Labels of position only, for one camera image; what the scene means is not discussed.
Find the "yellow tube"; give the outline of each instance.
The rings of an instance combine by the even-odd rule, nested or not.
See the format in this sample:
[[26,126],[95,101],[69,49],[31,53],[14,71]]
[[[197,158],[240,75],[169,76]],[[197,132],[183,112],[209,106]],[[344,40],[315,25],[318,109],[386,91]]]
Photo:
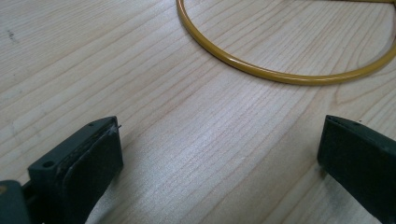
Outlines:
[[[394,0],[355,0],[357,2],[376,2],[376,3],[395,3]],[[262,77],[270,79],[273,81],[297,84],[297,85],[329,85],[340,82],[345,82],[360,77],[365,77],[371,75],[373,72],[378,71],[396,56],[396,43],[393,42],[391,48],[386,52],[381,58],[373,63],[365,65],[362,68],[335,74],[328,76],[301,76],[288,73],[277,72],[265,68],[261,68],[251,63],[242,61],[233,55],[225,52],[224,50],[218,48],[212,42],[210,42],[206,37],[204,37],[201,32],[194,26],[190,20],[186,8],[184,7],[184,0],[177,0],[177,12],[178,15],[186,27],[187,31],[192,35],[192,37],[207,51],[213,54],[218,59],[227,63],[228,65],[237,68],[243,72],[251,74],[255,77]]]

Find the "black object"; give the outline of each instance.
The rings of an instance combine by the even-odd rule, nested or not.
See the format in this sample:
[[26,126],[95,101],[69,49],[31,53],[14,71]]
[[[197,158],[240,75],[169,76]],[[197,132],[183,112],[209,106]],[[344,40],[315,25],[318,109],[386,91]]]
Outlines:
[[357,122],[327,116],[318,162],[379,221],[395,223],[395,141]]
[[0,182],[0,223],[85,223],[122,166],[117,118],[87,124],[29,166],[23,188]]

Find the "wood grain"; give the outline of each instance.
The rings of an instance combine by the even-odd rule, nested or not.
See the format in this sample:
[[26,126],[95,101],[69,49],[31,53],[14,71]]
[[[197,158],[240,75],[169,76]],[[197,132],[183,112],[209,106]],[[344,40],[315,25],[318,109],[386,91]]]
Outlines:
[[[214,43],[279,71],[328,75],[378,57],[388,4],[186,1]],[[0,2],[0,179],[116,115],[125,167],[88,223],[377,223],[316,162],[327,114],[396,139],[396,62],[326,87],[213,58],[173,0]]]

